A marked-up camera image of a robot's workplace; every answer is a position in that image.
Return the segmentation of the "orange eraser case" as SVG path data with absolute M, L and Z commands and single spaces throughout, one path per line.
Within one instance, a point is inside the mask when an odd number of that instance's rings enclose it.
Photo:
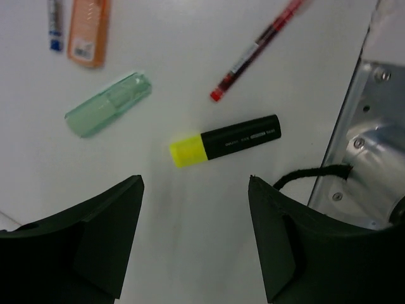
M 87 68 L 104 66 L 111 1 L 75 0 L 72 4 L 67 56 Z

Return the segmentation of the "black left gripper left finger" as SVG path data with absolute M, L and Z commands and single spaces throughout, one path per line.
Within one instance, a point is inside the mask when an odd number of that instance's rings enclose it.
M 133 175 L 105 192 L 13 231 L 1 231 L 2 303 L 114 303 L 142 206 Z

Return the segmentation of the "green eraser case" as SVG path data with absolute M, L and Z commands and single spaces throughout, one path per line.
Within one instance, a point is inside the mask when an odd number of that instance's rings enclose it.
M 92 137 L 151 92 L 151 81 L 143 73 L 131 73 L 66 113 L 65 122 L 76 136 Z

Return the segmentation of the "yellow cap black highlighter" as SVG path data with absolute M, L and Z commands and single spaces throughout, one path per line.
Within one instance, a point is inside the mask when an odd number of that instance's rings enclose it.
M 177 167 L 187 167 L 213 160 L 281 138 L 276 115 L 269 115 L 220 129 L 170 145 L 170 154 Z

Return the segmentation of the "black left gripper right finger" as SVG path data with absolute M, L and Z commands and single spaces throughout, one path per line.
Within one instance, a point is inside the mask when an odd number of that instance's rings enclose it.
M 268 303 L 404 302 L 404 224 L 347 224 L 256 176 L 248 197 Z

